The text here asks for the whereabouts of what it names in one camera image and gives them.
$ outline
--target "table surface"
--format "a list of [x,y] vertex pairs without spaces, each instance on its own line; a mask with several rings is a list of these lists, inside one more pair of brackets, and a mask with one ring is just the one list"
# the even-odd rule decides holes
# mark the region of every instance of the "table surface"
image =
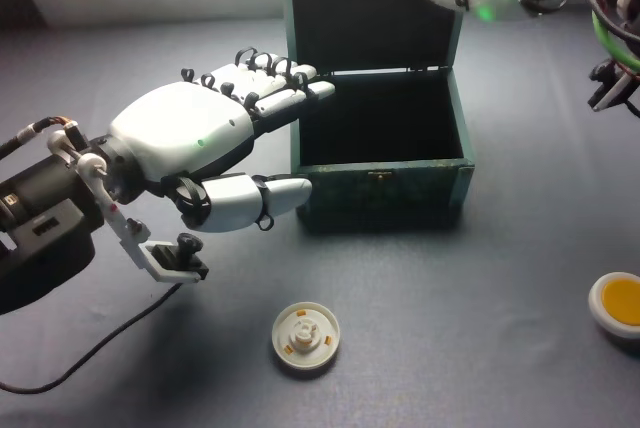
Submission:
[[[477,169],[454,230],[309,234],[293,214],[269,233],[205,235],[206,282],[121,335],[53,392],[0,394],[0,426],[629,427],[640,364],[596,328],[591,285],[638,271],[640,120],[594,114],[587,75],[605,58],[588,10],[531,23],[465,20],[455,64]],[[209,71],[252,44],[285,53],[283,24],[198,23],[13,33],[0,38],[0,139],[43,115],[102,134],[130,102]],[[46,155],[38,139],[0,179]],[[289,170],[289,130],[239,170]],[[127,206],[154,239],[184,230],[168,200]],[[107,229],[95,261],[0,318],[0,380],[59,376],[167,286],[137,271]],[[271,327],[291,303],[330,307],[337,361],[283,372]]]

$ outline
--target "yellow button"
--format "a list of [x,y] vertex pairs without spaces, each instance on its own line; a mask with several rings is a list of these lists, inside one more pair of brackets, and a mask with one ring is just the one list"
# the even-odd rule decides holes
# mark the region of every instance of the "yellow button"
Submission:
[[610,281],[602,290],[602,305],[620,323],[640,326],[640,283],[628,279]]

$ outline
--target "green light spot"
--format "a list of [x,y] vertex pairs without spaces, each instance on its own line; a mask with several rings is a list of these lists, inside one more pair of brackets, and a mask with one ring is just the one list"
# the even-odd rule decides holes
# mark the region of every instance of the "green light spot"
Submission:
[[476,10],[476,16],[480,18],[482,21],[494,21],[495,16],[493,15],[493,11],[488,6],[480,6]]

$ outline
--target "black knob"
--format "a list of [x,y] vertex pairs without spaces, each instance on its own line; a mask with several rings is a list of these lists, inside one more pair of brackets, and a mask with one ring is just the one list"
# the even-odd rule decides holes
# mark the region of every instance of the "black knob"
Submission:
[[197,236],[189,233],[180,233],[178,235],[178,258],[189,261],[193,255],[202,250],[204,244]]

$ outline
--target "tabletop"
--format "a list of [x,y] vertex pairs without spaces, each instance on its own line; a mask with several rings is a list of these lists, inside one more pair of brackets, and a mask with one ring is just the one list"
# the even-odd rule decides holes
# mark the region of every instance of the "tabletop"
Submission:
[[[0,139],[66,115],[89,137],[144,93],[210,71],[246,45],[286,53],[280,20],[8,33],[0,37]],[[595,114],[606,58],[584,6],[530,23],[466,19],[455,63],[477,168],[457,227],[310,233],[295,214],[202,236],[207,280],[109,344],[54,391],[0,393],[0,426],[629,427],[638,358],[587,305],[610,271],[638,272],[640,120]],[[45,137],[0,163],[6,179],[46,156]],[[238,171],[289,171],[289,130],[260,138]],[[123,208],[152,238],[185,231],[168,200]],[[104,228],[95,260],[0,318],[0,380],[44,384],[168,288]],[[298,301],[341,324],[336,362],[283,371],[278,313]]]

